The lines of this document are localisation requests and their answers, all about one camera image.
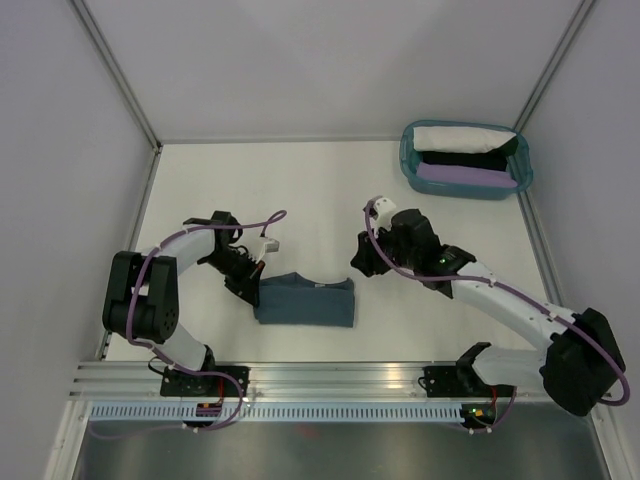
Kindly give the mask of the blue-grey t shirt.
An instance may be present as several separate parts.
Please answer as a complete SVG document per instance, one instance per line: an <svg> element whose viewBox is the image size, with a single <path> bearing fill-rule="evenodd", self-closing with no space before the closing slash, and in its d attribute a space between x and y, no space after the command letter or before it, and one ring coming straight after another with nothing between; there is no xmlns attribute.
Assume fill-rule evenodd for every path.
<svg viewBox="0 0 640 480"><path fill-rule="evenodd" d="M261 325L351 329L355 324L355 284L346 278L321 283L297 272L263 279L254 318Z"/></svg>

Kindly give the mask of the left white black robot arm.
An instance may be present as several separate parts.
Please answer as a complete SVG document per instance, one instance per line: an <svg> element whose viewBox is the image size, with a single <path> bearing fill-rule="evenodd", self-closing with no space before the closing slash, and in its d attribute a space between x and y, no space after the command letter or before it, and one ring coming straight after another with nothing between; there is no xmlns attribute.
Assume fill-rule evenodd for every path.
<svg viewBox="0 0 640 480"><path fill-rule="evenodd" d="M227 290L257 307L265 262L238 243L242 235L231 213L216 211L209 219L186 220L146 253L120 251L112 260L103 327L184 372L184 385L198 396L216 389L218 372L211 347L180 324L179 276L207 264L223 276Z"/></svg>

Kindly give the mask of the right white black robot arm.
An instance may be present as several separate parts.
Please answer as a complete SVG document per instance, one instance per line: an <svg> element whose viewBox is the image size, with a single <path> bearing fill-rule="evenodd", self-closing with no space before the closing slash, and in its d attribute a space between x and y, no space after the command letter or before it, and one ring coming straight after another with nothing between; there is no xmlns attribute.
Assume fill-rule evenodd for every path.
<svg viewBox="0 0 640 480"><path fill-rule="evenodd" d="M417 209L400 210L375 197L363 212L353 268L366 277L393 271L479 310L528 342L526 350L489 342L470 347L454 367L463 395L541 390L579 417L598 404L620 407L630 400L626 365L602 313L577 313L500 280L473 254L442 243Z"/></svg>

